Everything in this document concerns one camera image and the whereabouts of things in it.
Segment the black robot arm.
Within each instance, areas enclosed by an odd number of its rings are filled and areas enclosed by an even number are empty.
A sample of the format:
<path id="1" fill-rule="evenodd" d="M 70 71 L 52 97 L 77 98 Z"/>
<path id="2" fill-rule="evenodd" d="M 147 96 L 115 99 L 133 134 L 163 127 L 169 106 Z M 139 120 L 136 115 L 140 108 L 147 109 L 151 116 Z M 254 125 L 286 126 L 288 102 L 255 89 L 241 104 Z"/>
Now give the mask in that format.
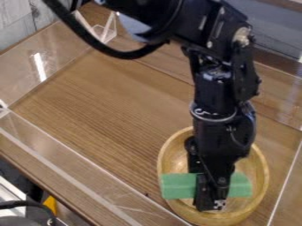
<path id="1" fill-rule="evenodd" d="M 189 63 L 195 92 L 187 169 L 196 174 L 192 204 L 200 212 L 224 207 L 236 162 L 256 136 L 250 100 L 260 78 L 252 58 L 252 27 L 225 0 L 94 0 L 120 13 L 140 42 L 176 41 Z"/>

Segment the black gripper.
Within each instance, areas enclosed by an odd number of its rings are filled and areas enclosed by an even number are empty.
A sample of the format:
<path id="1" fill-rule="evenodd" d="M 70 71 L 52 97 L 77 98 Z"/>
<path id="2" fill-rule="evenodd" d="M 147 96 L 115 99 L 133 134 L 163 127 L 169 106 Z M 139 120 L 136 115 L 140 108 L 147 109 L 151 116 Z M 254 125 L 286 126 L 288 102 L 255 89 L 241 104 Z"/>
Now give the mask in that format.
<path id="1" fill-rule="evenodd" d="M 220 211 L 227 205 L 235 163 L 247 157 L 256 136 L 256 112 L 243 102 L 229 116 L 189 104 L 193 130 L 185 139 L 187 170 L 196 173 L 193 206 L 199 212 Z"/>

